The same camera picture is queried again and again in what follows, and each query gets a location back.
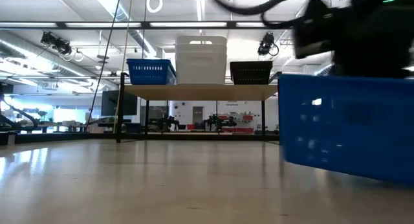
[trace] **black plastic basket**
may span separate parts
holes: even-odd
[[[230,62],[234,85],[268,85],[273,62]]]

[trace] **robotic arm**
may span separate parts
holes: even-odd
[[[334,51],[333,74],[404,78],[414,38],[414,0],[352,0],[346,8],[329,8],[309,0],[302,17],[271,23],[265,13],[286,0],[239,8],[215,2],[241,15],[261,14],[270,29],[291,28],[297,59]]]

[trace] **white plastic basket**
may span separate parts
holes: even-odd
[[[223,84],[227,39],[221,36],[180,36],[176,40],[178,84]]]
[[[178,84],[221,84],[226,79],[227,56],[219,53],[188,52],[176,55]]]
[[[179,36],[175,52],[227,52],[227,39],[221,36]]]

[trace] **desk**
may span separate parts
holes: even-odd
[[[79,126],[70,126],[70,125],[63,125],[63,124],[57,124],[57,123],[48,123],[48,124],[38,124],[38,129],[41,129],[42,133],[47,133],[48,127],[68,127],[68,131],[72,132],[74,129],[76,131],[76,128],[79,128],[79,132],[86,132],[86,125],[79,125]]]
[[[148,114],[150,100],[190,100],[190,101],[261,101],[263,136],[265,136],[265,100],[277,93],[276,85],[129,85],[125,86],[126,73],[121,74],[120,93],[128,92],[146,99],[145,135],[148,135]],[[124,96],[118,104],[118,124],[116,142],[122,138],[121,125],[124,117]]]

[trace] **red object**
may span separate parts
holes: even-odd
[[[253,116],[243,116],[243,120],[253,120]]]

